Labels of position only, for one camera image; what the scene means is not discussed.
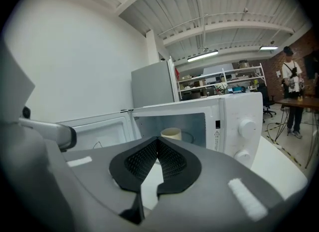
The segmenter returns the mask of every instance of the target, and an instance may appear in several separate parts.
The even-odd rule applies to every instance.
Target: ceiling
[[[309,23],[296,0],[95,1],[144,36],[153,29],[176,65],[204,48],[258,53],[261,45],[271,41],[281,46]]]

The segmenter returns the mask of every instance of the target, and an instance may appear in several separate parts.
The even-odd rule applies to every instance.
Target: white cup
[[[160,135],[162,137],[172,138],[175,140],[181,140],[181,130],[176,127],[166,128],[161,131]]]

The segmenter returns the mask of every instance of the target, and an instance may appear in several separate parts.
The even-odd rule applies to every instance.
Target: fluorescent light
[[[206,58],[206,57],[210,57],[210,56],[216,55],[216,54],[218,54],[218,51],[212,51],[212,52],[209,52],[209,53],[205,53],[205,54],[200,54],[200,55],[194,56],[192,58],[187,59],[187,61],[188,62],[193,62],[193,61],[196,61],[196,60],[199,60],[199,59],[203,59],[203,58]]]
[[[277,48],[277,46],[261,46],[260,50],[275,50]]]

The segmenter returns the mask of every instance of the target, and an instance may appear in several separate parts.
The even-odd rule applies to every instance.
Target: white countertop
[[[251,170],[272,185],[284,200],[308,182],[298,167],[262,136]],[[143,206],[154,208],[158,202],[157,186],[162,182],[161,166],[155,163],[141,187]]]

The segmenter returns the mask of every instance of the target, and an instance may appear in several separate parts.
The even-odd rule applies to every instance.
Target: brick wall
[[[312,79],[307,79],[306,68],[303,57],[310,54],[312,51],[319,49],[319,42],[315,38],[313,29],[310,29],[300,39],[290,45],[290,48],[294,52],[293,61],[297,62],[302,71],[302,77],[305,80],[305,92],[306,94],[314,94],[314,83]],[[281,51],[279,54],[268,60],[256,60],[249,61],[250,66],[258,66],[262,64],[265,78],[267,82],[269,96],[274,95],[275,100],[283,98],[283,91],[281,88],[282,66],[285,62],[285,54]],[[276,71],[280,71],[281,76],[278,78]]]

